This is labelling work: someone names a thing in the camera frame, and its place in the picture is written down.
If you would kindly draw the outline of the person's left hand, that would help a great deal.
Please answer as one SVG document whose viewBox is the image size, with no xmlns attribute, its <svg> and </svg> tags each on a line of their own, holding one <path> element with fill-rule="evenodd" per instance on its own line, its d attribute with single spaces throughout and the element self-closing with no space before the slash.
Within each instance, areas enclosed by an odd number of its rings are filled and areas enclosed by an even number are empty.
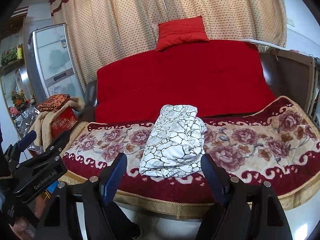
<svg viewBox="0 0 320 240">
<path fill-rule="evenodd" d="M 13 233 L 21 240 L 32 240 L 34 234 L 27 229 L 28 222 L 24 218 L 18 218 L 13 226 L 9 225 Z"/>
</svg>

